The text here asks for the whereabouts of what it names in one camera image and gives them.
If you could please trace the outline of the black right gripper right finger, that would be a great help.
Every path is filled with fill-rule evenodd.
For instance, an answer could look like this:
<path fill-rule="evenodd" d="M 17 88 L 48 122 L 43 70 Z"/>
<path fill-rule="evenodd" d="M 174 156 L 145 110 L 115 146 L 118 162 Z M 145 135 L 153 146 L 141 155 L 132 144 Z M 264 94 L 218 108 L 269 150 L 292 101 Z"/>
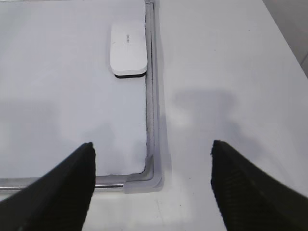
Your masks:
<path fill-rule="evenodd" d="M 229 231 L 306 231 L 308 199 L 251 163 L 228 143 L 213 142 L 211 187 Z"/>

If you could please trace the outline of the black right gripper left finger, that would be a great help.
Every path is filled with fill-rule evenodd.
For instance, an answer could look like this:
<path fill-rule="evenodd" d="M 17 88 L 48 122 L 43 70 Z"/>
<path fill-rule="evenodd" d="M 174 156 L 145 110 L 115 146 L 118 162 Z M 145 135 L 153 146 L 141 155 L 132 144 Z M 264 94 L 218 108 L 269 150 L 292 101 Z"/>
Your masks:
<path fill-rule="evenodd" d="M 96 182 L 96 153 L 84 143 L 43 177 L 0 203 L 2 231 L 80 231 Z"/>

